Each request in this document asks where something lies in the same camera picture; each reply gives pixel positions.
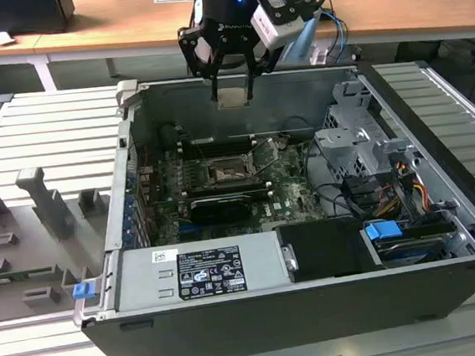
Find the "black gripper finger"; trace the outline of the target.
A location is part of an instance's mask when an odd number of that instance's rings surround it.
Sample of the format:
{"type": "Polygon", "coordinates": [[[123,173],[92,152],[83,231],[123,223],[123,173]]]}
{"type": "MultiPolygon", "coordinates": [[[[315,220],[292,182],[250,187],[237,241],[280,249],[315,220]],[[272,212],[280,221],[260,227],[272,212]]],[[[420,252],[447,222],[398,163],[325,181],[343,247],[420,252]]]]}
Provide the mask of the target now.
{"type": "Polygon", "coordinates": [[[195,28],[180,28],[178,44],[186,59],[187,66],[194,77],[201,77],[211,83],[212,101],[218,100],[218,71],[223,62],[221,38],[217,23],[214,20],[204,20],[195,28]],[[196,52],[199,41],[208,45],[208,57],[200,58],[196,52]]]}
{"type": "Polygon", "coordinates": [[[260,75],[271,73],[280,58],[279,49],[267,49],[258,37],[243,44],[246,64],[246,99],[253,98],[255,79],[260,75]]]}

